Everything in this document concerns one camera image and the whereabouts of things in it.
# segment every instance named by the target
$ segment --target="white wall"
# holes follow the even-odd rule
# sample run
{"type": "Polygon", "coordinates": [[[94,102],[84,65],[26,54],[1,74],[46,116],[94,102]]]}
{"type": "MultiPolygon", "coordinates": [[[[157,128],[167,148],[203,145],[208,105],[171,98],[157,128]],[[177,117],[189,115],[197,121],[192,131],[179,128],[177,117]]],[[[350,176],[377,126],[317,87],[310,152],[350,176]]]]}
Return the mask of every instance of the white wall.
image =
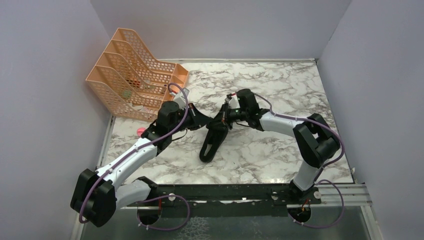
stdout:
{"type": "Polygon", "coordinates": [[[0,3],[0,239],[69,239],[108,112],[85,78],[109,37],[89,0],[0,3]]]}
{"type": "Polygon", "coordinates": [[[318,58],[351,0],[91,0],[157,58],[318,58]]]}
{"type": "Polygon", "coordinates": [[[352,0],[318,70],[385,240],[424,234],[424,1],[352,0]]]}

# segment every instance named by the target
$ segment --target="mesh basket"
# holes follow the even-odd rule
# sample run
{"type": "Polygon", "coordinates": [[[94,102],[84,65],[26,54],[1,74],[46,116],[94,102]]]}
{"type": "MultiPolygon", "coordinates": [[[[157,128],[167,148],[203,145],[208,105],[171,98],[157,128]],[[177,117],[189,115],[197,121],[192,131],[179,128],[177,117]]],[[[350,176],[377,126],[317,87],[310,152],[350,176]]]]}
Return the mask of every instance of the mesh basket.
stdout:
{"type": "Polygon", "coordinates": [[[188,75],[180,64],[156,60],[135,31],[118,28],[86,82],[114,116],[152,122],[174,99],[168,85],[183,88],[188,75]]]}
{"type": "MultiPolygon", "coordinates": [[[[106,52],[121,55],[145,83],[158,86],[165,86],[168,83],[176,83],[180,87],[184,87],[185,85],[185,81],[180,80],[173,74],[158,73],[150,70],[134,48],[126,41],[111,40],[105,49],[106,52]]],[[[111,61],[111,64],[113,64],[112,67],[115,69],[121,68],[122,63],[118,59],[119,57],[115,56],[113,58],[115,59],[111,61]]],[[[171,89],[175,92],[179,91],[176,86],[171,86],[171,89]]]]}
{"type": "Polygon", "coordinates": [[[136,92],[111,67],[94,66],[86,81],[114,116],[152,122],[163,102],[158,95],[136,92]]]}
{"type": "Polygon", "coordinates": [[[187,80],[189,71],[178,63],[157,60],[136,31],[127,28],[118,28],[112,40],[120,40],[129,43],[150,70],[157,73],[173,74],[182,82],[187,80]]]}

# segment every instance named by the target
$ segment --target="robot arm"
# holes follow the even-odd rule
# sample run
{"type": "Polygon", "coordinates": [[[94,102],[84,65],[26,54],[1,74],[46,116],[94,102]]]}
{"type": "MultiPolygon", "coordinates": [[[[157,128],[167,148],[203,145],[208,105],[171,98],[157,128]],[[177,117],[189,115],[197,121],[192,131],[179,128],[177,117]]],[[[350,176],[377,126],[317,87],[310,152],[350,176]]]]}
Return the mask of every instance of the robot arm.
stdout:
{"type": "Polygon", "coordinates": [[[303,162],[290,182],[290,190],[294,198],[302,198],[314,186],[314,181],[321,173],[324,163],[340,148],[337,137],[327,129],[313,124],[318,122],[328,127],[319,114],[314,113],[307,117],[311,121],[282,118],[272,114],[269,109],[259,108],[255,95],[250,89],[242,89],[236,93],[236,96],[240,108],[230,108],[232,95],[229,94],[214,120],[206,125],[209,131],[200,150],[200,160],[205,163],[212,161],[228,131],[233,128],[233,123],[238,121],[247,122],[249,127],[259,131],[276,132],[294,137],[303,162]]]}
{"type": "Polygon", "coordinates": [[[173,129],[179,126],[175,132],[193,131],[212,120],[198,111],[192,103],[188,104],[185,119],[184,114],[185,110],[181,109],[176,101],[164,102],[158,111],[156,121],[141,134],[130,149],[108,165],[96,171],[86,169],[79,175],[70,203],[71,208],[81,212],[86,201],[83,216],[95,226],[101,227],[112,217],[117,208],[145,200],[151,190],[149,185],[140,180],[122,185],[125,179],[169,146],[172,142],[172,135],[169,133],[173,129]]]}

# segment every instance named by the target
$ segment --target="floor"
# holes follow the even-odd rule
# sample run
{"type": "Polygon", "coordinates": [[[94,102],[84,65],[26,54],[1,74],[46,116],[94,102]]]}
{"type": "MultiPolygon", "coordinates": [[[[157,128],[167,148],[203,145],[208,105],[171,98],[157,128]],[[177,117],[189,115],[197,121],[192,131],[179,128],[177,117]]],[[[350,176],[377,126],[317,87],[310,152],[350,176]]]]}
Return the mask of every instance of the floor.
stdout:
{"type": "MultiPolygon", "coordinates": [[[[314,62],[184,63],[189,70],[190,102],[214,117],[225,96],[249,88],[273,103],[273,110],[294,116],[321,114],[336,128],[314,62]]],[[[269,106],[258,100],[262,108],[269,106]]],[[[112,162],[137,140],[136,131],[149,123],[117,117],[105,164],[112,162]]],[[[288,183],[303,161],[294,138],[234,125],[210,163],[199,160],[207,129],[189,131],[156,158],[136,170],[126,183],[146,176],[158,184],[288,183]]],[[[180,132],[174,138],[182,136],[180,132]]],[[[352,183],[345,157],[327,167],[320,179],[352,183]]]]}

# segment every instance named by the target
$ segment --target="screw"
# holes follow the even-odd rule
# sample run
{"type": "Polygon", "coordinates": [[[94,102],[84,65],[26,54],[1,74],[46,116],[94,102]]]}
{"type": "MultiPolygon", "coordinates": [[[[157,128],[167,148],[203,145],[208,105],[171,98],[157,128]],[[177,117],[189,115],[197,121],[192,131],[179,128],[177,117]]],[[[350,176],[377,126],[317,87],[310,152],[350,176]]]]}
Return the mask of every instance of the screw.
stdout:
{"type": "Polygon", "coordinates": [[[276,192],[273,192],[271,198],[273,200],[277,200],[278,199],[277,193],[276,192]]]}
{"type": "Polygon", "coordinates": [[[314,193],[313,193],[313,196],[314,196],[316,199],[321,199],[321,193],[320,193],[319,191],[314,192],[314,193]]]}
{"type": "Polygon", "coordinates": [[[174,201],[174,200],[175,200],[175,197],[174,197],[174,196],[170,196],[170,197],[168,197],[168,199],[172,202],[172,201],[174,201]]]}

